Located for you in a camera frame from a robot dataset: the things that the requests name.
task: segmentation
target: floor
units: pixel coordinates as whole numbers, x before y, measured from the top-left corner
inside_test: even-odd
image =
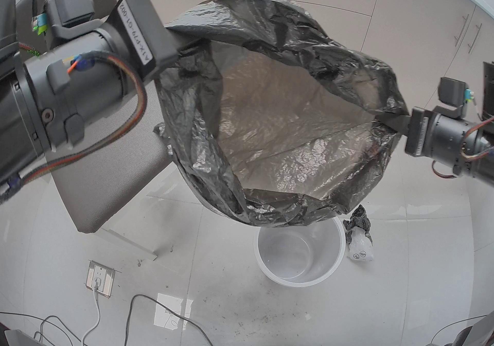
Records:
[[[76,334],[96,319],[84,281],[89,261],[117,271],[100,298],[101,324],[89,345],[123,344],[130,299],[158,297],[199,323],[215,346],[425,346],[443,326],[468,317],[474,247],[465,180],[442,180],[430,160],[397,148],[380,184],[363,202],[375,261],[345,257],[324,282],[291,289],[263,275],[255,229],[203,208],[178,171],[113,229],[157,252],[154,261],[78,233],[50,177],[0,207],[0,310],[56,314]],[[33,335],[35,319],[0,315]],[[461,324],[435,343],[452,342]],[[45,326],[57,346],[68,340]],[[206,345],[201,333],[148,300],[136,300],[129,345]]]

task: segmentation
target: shiny plastic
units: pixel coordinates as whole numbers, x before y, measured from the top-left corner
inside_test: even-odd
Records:
[[[201,201],[254,226],[308,225],[380,181],[408,114],[384,62],[291,0],[210,0],[168,25],[204,38],[156,81],[174,161]]]

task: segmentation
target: drawer handle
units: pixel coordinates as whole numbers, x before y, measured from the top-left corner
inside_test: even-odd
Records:
[[[475,42],[477,41],[477,38],[479,37],[480,29],[482,29],[482,24],[480,24],[480,26],[478,26],[478,25],[475,25],[475,26],[477,27],[477,34],[475,35],[475,39],[473,39],[472,44],[468,45],[468,48],[470,49],[470,50],[468,50],[468,53],[472,52],[473,46],[475,45]]]
[[[456,43],[454,43],[454,46],[455,47],[458,47],[458,43],[460,42],[460,37],[461,35],[463,34],[463,31],[465,30],[465,27],[466,27],[466,23],[468,21],[468,17],[470,16],[470,14],[467,14],[466,16],[462,16],[463,20],[465,21],[463,23],[463,27],[461,28],[461,32],[458,36],[455,36],[454,38],[456,39]]]

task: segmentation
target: electrical outlet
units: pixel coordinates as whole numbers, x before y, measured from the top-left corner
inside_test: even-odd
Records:
[[[112,294],[113,279],[115,270],[108,268],[94,261],[90,262],[90,268],[87,272],[86,287],[92,289],[94,284],[98,285],[98,293],[110,297]]]

